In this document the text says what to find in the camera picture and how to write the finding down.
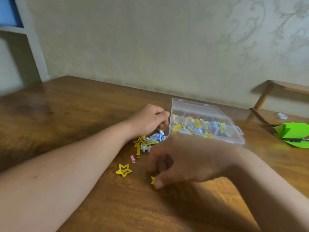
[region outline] clear plastic box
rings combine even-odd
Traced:
[[[168,136],[186,133],[245,144],[242,131],[218,107],[173,98]]]

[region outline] hand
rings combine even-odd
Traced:
[[[154,187],[194,181],[205,182],[225,175],[236,163],[242,147],[204,137],[176,134],[152,146],[149,171],[159,169]]]
[[[133,130],[132,138],[145,136],[153,132],[157,127],[162,128],[168,125],[170,113],[162,107],[147,104],[132,117],[127,119]]]

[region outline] wall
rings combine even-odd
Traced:
[[[0,31],[0,96],[40,82],[26,35]]]
[[[51,77],[245,108],[266,80],[309,85],[309,0],[28,3]],[[308,96],[274,95],[265,109],[309,117]]]

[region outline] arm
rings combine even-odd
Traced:
[[[174,135],[151,148],[149,161],[150,171],[160,171],[154,182],[157,189],[184,180],[227,177],[262,231],[309,231],[309,200],[247,149]]]
[[[146,105],[126,121],[0,174],[1,231],[56,231],[82,203],[131,139],[168,125],[169,113]]]

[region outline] person's left hand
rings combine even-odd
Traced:
[[[169,116],[170,113],[164,111],[162,107],[147,104],[127,119],[126,122],[133,130],[132,138],[136,138],[153,132],[157,127],[167,126]]]

